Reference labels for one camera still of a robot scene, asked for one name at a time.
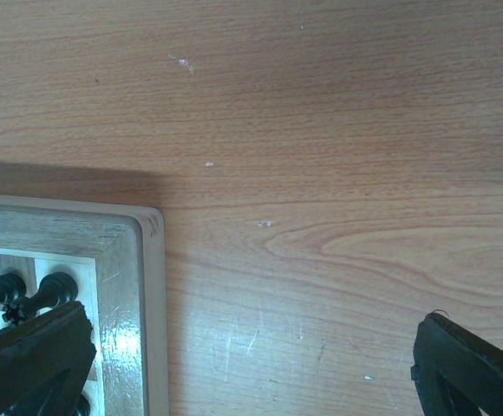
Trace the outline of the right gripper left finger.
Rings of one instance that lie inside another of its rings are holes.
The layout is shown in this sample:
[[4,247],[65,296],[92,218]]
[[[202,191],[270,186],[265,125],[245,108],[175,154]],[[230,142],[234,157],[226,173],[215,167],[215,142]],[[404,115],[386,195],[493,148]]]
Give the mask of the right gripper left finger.
[[84,306],[62,306],[0,334],[0,415],[73,415],[96,355]]

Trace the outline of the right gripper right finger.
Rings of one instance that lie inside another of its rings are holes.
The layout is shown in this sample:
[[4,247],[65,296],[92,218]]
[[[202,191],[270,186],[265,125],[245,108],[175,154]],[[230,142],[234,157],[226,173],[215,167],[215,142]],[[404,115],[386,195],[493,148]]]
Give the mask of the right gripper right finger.
[[426,415],[503,415],[503,350],[439,313],[419,323],[410,368]]

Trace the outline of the black chess bishop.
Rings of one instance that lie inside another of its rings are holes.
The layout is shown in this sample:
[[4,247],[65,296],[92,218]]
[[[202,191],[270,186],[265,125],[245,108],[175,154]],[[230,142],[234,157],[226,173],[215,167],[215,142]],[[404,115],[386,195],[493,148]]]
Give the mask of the black chess bishop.
[[73,416],[90,416],[91,405],[84,394],[81,394],[76,403]]

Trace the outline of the black chess rook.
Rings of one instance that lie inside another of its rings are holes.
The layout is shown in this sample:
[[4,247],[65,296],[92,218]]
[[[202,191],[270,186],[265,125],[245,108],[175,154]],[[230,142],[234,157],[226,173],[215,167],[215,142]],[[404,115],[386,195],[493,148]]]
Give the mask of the black chess rook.
[[22,296],[3,308],[3,321],[10,326],[19,326],[37,316],[41,309],[54,309],[78,296],[75,279],[64,272],[46,275],[38,291],[32,297]]

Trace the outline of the black chess pawn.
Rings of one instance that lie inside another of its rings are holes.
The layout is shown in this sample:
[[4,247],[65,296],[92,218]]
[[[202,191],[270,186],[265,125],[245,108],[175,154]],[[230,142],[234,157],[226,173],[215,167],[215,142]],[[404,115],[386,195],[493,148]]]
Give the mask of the black chess pawn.
[[0,304],[9,304],[26,294],[24,280],[15,273],[0,276]]

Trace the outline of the wooden chess board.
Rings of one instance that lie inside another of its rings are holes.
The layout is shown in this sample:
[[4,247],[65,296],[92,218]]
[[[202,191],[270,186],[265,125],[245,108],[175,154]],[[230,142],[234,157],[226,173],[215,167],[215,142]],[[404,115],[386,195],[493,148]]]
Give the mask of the wooden chess board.
[[169,412],[165,227],[150,207],[0,195],[0,334],[69,301],[95,357],[80,413]]

